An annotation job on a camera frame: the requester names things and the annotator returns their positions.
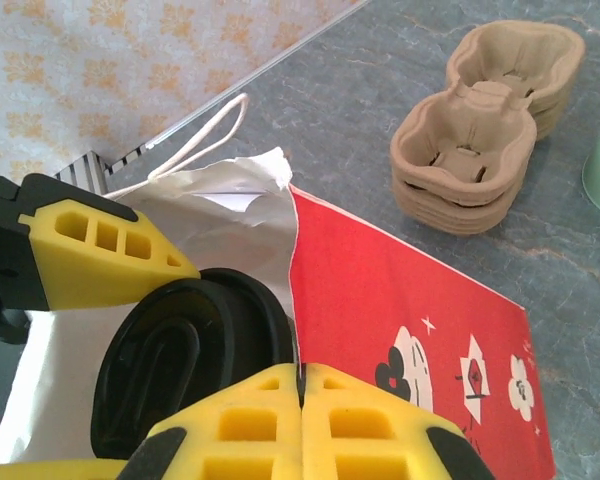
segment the white string handle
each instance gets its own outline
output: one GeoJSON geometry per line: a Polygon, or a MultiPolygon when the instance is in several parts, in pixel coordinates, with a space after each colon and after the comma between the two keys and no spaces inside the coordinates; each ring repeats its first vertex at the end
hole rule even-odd
{"type": "Polygon", "coordinates": [[[211,117],[211,119],[207,123],[205,123],[205,125],[200,130],[198,130],[198,132],[196,132],[196,134],[193,137],[191,137],[189,141],[185,143],[184,146],[180,150],[178,150],[169,160],[164,162],[155,170],[151,171],[147,176],[147,180],[144,180],[143,182],[137,183],[135,185],[131,185],[130,187],[116,190],[115,192],[107,193],[105,197],[115,200],[116,198],[121,197],[125,193],[131,192],[137,188],[147,185],[153,180],[182,170],[190,163],[195,162],[199,158],[205,156],[207,153],[215,150],[221,145],[224,145],[231,139],[231,137],[235,135],[235,133],[238,131],[238,128],[240,128],[240,125],[242,125],[244,117],[247,114],[248,105],[249,96],[246,93],[241,93],[231,101],[227,102],[227,104],[224,107],[222,107],[218,113],[211,117]],[[233,127],[231,127],[231,130],[229,130],[229,133],[227,133],[217,142],[213,143],[212,145],[209,145],[207,148],[200,150],[198,153],[192,155],[191,157],[185,160],[182,160],[194,148],[196,148],[207,137],[207,135],[209,135],[209,133],[229,114],[229,112],[231,112],[237,106],[240,106],[240,113],[238,114],[238,118],[233,124],[233,127]]]}

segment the white paper bag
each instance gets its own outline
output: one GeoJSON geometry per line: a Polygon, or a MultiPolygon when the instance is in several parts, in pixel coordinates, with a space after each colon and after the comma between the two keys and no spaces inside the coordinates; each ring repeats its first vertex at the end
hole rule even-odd
{"type": "MultiPolygon", "coordinates": [[[[245,95],[232,100],[146,182],[111,197],[145,213],[199,269],[229,267],[260,280],[294,318],[289,269],[297,219],[282,150],[179,171],[226,142],[246,106],[245,95]],[[231,132],[182,161],[236,106],[241,112],[231,132]]],[[[93,458],[96,379],[111,339],[133,307],[31,314],[29,340],[0,425],[0,463],[93,458]]]]}

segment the floral patterned wallpaper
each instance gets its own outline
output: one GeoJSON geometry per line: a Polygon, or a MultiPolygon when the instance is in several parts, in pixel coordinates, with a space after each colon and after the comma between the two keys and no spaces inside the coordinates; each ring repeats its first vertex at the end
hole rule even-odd
{"type": "Polygon", "coordinates": [[[117,159],[357,0],[0,0],[0,175],[117,159]]]}

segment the gray marble countertop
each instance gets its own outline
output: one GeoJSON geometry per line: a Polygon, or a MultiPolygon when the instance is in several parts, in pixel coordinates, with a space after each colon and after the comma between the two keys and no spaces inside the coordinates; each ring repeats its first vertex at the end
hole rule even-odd
{"type": "MultiPolygon", "coordinates": [[[[600,1],[372,0],[242,91],[251,96],[247,119],[208,161],[279,145],[291,152],[300,188],[524,306],[558,478],[600,479],[600,212],[580,180],[600,133],[600,1]],[[500,18],[572,28],[584,37],[587,56],[571,102],[557,129],[537,144],[504,222],[457,238],[398,209],[388,146],[411,108],[444,89],[446,61],[462,37],[500,18]]],[[[117,173],[114,184],[146,177],[215,110],[117,173]]]]}

